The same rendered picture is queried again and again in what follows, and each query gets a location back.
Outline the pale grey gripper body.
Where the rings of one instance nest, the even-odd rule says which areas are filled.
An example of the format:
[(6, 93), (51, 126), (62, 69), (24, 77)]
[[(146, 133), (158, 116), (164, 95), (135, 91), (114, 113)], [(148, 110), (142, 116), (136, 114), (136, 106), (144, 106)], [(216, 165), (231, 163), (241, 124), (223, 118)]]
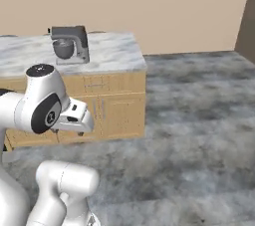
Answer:
[(94, 119), (88, 110), (66, 111), (60, 114), (52, 129), (91, 132), (94, 129)]

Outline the wooden island cabinet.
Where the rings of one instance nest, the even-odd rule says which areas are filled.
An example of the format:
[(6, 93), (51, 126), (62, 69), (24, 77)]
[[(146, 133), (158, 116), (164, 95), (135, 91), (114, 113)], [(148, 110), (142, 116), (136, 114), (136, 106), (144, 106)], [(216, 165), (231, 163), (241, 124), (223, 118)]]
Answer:
[(70, 97), (88, 104), (95, 120), (92, 132), (78, 135), (74, 131), (38, 135), (8, 129), (5, 145), (8, 151), (19, 146), (51, 145), (57, 143), (142, 137), (145, 118), (145, 71), (63, 75)]

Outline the wide wooden drawer front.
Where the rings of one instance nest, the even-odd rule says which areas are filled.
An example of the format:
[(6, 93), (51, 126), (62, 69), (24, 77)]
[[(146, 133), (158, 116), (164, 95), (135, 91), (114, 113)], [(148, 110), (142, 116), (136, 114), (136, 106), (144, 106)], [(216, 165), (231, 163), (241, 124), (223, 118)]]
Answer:
[[(145, 72), (130, 72), (101, 75), (63, 76), (69, 96), (91, 96), (107, 94), (141, 93), (145, 91)], [(105, 87), (84, 85), (106, 84)]]

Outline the grey stand mixer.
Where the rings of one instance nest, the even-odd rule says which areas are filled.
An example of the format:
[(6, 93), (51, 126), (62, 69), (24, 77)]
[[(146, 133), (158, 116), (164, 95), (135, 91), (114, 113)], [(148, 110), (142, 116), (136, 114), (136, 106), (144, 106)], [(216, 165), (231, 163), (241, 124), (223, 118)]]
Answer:
[(57, 65), (87, 64), (90, 61), (86, 28), (79, 26), (53, 26), (51, 39)]

